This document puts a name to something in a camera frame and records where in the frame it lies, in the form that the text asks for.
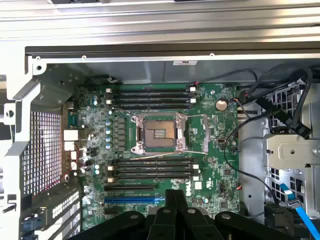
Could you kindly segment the RAM slot white latches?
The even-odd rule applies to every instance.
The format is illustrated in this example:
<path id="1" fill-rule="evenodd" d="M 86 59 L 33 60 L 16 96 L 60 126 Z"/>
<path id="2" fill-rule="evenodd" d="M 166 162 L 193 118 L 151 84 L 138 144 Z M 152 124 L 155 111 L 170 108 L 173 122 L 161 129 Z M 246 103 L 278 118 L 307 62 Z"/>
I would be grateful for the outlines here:
<path id="1" fill-rule="evenodd" d="M 198 177 L 197 174 L 190 172 L 164 173 L 164 174 L 132 174 L 132 175 L 115 175 L 108 176 L 106 181 L 113 183 L 117 180 L 162 180 L 162 179 L 192 179 Z"/>
<path id="2" fill-rule="evenodd" d="M 198 164 L 192 164 L 190 162 L 142 162 L 128 164 L 114 164 L 106 167 L 108 171 L 142 171 L 142 170 L 197 170 L 200 166 Z"/>
<path id="3" fill-rule="evenodd" d="M 196 85 L 184 83 L 169 83 L 169 84 L 112 84 L 105 87 L 105 93 L 117 93 L 126 91 L 182 91 L 196 92 Z"/>
<path id="4" fill-rule="evenodd" d="M 131 105 L 131 104 L 194 104 L 197 102 L 193 97 L 177 97 L 177 98 L 115 98 L 106 99 L 107 105 Z"/>

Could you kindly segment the RAM slot black latches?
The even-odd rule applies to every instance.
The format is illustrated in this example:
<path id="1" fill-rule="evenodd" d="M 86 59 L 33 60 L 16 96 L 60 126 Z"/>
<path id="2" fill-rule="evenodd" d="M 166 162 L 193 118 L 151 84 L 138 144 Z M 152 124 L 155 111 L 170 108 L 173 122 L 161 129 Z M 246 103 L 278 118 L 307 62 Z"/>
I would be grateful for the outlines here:
<path id="1" fill-rule="evenodd" d="M 142 110 L 189 110 L 194 107 L 190 103 L 159 103 L 159 104 L 118 104 L 113 105 L 114 108 L 124 111 L 142 111 Z"/>
<path id="2" fill-rule="evenodd" d="M 113 164 L 132 164 L 132 163 L 149 163 L 149 162 L 194 162 L 194 157 L 157 157 L 157 158 L 146 158 L 146 159 L 116 159 L 113 160 Z"/>
<path id="3" fill-rule="evenodd" d="M 112 98 L 133 98 L 133 97 L 193 97 L 197 93 L 185 90 L 137 90 L 137 91 L 116 91 L 105 93 L 106 97 Z"/>
<path id="4" fill-rule="evenodd" d="M 113 171 L 115 174 L 194 174 L 198 171 L 193 169 L 117 169 Z"/>

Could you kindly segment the blue expansion slot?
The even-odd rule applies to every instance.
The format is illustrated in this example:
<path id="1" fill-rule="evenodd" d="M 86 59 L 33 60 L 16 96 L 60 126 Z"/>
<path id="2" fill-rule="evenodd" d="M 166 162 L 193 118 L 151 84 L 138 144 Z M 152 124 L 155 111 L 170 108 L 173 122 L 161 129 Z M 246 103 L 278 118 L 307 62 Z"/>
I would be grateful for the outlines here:
<path id="1" fill-rule="evenodd" d="M 135 203 L 157 203 L 164 201 L 164 197 L 155 196 L 108 196 L 104 198 L 105 204 L 135 204 Z"/>

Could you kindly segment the long black expansion slot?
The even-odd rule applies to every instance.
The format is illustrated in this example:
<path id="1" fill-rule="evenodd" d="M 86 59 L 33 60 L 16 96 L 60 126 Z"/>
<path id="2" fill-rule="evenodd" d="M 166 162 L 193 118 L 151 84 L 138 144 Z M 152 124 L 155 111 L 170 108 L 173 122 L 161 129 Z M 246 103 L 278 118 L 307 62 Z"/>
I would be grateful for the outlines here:
<path id="1" fill-rule="evenodd" d="M 105 185 L 105 192 L 112 191 L 154 191 L 159 187 L 158 184 L 111 184 Z"/>

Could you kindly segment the thin metal locking lever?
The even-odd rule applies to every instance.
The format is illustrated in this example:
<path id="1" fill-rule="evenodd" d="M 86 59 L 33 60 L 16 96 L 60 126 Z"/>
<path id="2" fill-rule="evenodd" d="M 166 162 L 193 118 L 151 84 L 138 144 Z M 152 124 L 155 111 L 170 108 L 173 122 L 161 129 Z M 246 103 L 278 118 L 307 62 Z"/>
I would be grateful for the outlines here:
<path id="1" fill-rule="evenodd" d="M 181 154 L 181 153 L 183 153 L 183 151 L 174 151 L 174 152 L 168 152 L 168 153 L 157 154 L 157 155 L 150 155 L 150 156 L 148 155 L 148 156 L 143 156 L 143 157 L 130 158 L 130 160 L 132 160 L 132 161 L 135 161 L 135 160 L 146 160 L 146 159 L 165 157 L 165 156 Z"/>
<path id="2" fill-rule="evenodd" d="M 129 116 L 130 118 L 135 116 L 134 113 L 132 113 L 132 112 L 130 112 L 128 110 L 123 110 L 123 109 L 121 109 L 119 107 L 114 107 L 113 106 L 111 109 L 116 113 L 119 113 L 119 114 L 121 113 L 121 114 L 123 114 L 125 116 Z"/>

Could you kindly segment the metal socket cover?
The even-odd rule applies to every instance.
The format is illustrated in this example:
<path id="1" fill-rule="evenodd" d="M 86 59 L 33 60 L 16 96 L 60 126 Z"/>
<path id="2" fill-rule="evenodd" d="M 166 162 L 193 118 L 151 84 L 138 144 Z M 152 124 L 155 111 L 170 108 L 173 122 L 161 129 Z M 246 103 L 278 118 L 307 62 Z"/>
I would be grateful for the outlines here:
<path id="1" fill-rule="evenodd" d="M 189 150 L 185 137 L 186 123 L 189 119 L 194 117 L 202 117 L 202 126 L 205 131 L 205 137 L 203 139 L 203 151 Z M 208 125 L 208 116 L 206 114 L 196 115 L 185 115 L 179 112 L 175 113 L 175 126 L 176 126 L 176 151 L 179 153 L 192 153 L 208 155 L 209 153 L 209 141 L 210 141 L 210 130 Z"/>

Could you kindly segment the CPU socket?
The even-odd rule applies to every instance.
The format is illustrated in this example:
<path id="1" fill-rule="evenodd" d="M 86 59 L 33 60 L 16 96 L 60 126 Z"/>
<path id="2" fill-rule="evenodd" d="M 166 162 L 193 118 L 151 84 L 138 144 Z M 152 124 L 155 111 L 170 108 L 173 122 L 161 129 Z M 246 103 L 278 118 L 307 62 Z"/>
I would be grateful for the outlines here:
<path id="1" fill-rule="evenodd" d="M 135 145 L 130 151 L 140 156 L 176 152 L 176 112 L 139 113 L 130 118 L 135 125 Z"/>

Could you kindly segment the green motherboard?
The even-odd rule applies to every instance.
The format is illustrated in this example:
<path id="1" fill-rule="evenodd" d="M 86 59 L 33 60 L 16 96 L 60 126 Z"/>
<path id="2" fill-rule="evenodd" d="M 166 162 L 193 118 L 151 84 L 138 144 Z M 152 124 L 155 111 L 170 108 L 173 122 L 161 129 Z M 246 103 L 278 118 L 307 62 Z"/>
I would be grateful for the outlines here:
<path id="1" fill-rule="evenodd" d="M 114 83 L 107 85 L 124 85 Z M 134 154 L 131 147 L 136 144 L 136 126 L 129 116 L 114 112 L 112 107 L 118 104 L 106 104 L 107 99 L 118 99 L 105 96 L 107 85 L 85 84 L 76 88 L 70 102 L 74 105 L 68 113 L 67 129 L 72 133 L 74 149 L 70 152 L 73 164 L 77 165 L 75 175 L 83 188 L 82 194 L 82 228 L 87 230 L 106 220 L 127 211 L 136 211 L 143 215 L 153 214 L 165 204 L 165 200 L 156 203 L 104 203 L 105 197 L 116 196 L 154 196 L 164 197 L 166 190 L 182 190 L 188 206 L 203 211 L 213 218 L 222 211 L 238 212 L 240 200 L 237 193 L 239 175 L 229 167 L 224 153 L 231 154 L 231 162 L 239 162 L 238 140 L 231 138 L 231 145 L 226 146 L 227 136 L 238 125 L 237 104 L 234 102 L 236 88 L 234 85 L 201 83 L 196 85 L 196 95 L 192 97 L 122 97 L 128 98 L 196 98 L 192 109 L 169 110 L 128 110 L 137 115 L 140 113 L 174 112 L 184 115 L 207 115 L 210 139 L 208 155 L 187 153 L 162 156 L 160 158 L 195 158 L 192 164 L 198 177 L 192 179 L 120 179 L 107 182 L 107 177 L 117 175 L 155 175 L 164 173 L 128 173 L 116 174 L 107 170 L 114 164 L 113 160 L 147 157 Z M 225 111 L 216 109 L 219 99 L 228 101 Z M 184 132 L 186 144 L 191 151 L 202 152 L 205 131 L 203 118 L 190 118 Z M 105 185 L 158 184 L 155 190 L 104 191 Z M 117 215 L 105 215 L 105 208 L 120 208 Z"/>

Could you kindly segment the round silver coin battery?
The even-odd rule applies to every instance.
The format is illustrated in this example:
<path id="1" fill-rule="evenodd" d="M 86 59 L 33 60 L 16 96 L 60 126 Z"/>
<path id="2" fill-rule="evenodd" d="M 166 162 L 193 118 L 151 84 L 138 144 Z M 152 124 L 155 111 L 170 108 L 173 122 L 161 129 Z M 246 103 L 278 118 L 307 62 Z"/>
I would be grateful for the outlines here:
<path id="1" fill-rule="evenodd" d="M 218 111 L 225 111 L 228 108 L 228 101 L 226 99 L 220 98 L 215 103 L 215 108 Z"/>

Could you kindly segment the grey metal disk bay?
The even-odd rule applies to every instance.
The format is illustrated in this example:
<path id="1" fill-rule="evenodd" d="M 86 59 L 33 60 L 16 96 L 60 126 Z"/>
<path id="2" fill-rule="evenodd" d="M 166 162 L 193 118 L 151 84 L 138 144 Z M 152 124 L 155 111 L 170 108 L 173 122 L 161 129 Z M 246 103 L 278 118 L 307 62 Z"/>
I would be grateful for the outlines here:
<path id="1" fill-rule="evenodd" d="M 301 120 L 311 128 L 309 139 L 297 134 L 267 135 L 263 148 L 268 167 L 279 171 L 274 178 L 285 184 L 300 202 L 320 233 L 320 83 L 314 83 L 302 107 Z"/>

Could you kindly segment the grey metal PC case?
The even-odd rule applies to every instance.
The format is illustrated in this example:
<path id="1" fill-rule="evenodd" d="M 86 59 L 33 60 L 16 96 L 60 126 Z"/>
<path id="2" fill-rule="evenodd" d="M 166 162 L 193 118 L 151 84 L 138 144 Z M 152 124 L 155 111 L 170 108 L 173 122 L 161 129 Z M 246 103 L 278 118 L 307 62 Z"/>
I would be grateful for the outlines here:
<path id="1" fill-rule="evenodd" d="M 258 80 L 244 72 L 203 83 L 235 86 L 237 126 L 225 144 L 237 138 L 238 163 L 230 153 L 223 157 L 238 174 L 239 211 L 221 212 L 265 225 L 264 206 L 271 202 L 293 215 L 288 227 L 271 228 L 320 240 L 299 200 L 275 183 L 280 172 L 267 166 L 263 142 L 267 135 L 307 140 L 313 132 L 301 116 L 312 84 L 320 83 L 320 42 L 28 46 L 24 57 L 21 67 L 2 76 L 8 102 L 0 110 L 0 150 L 4 136 L 9 147 L 0 157 L 0 240 L 73 240 L 87 230 L 68 130 L 77 87 L 192 84 L 240 69 L 252 69 Z M 183 60 L 197 64 L 173 65 Z"/>

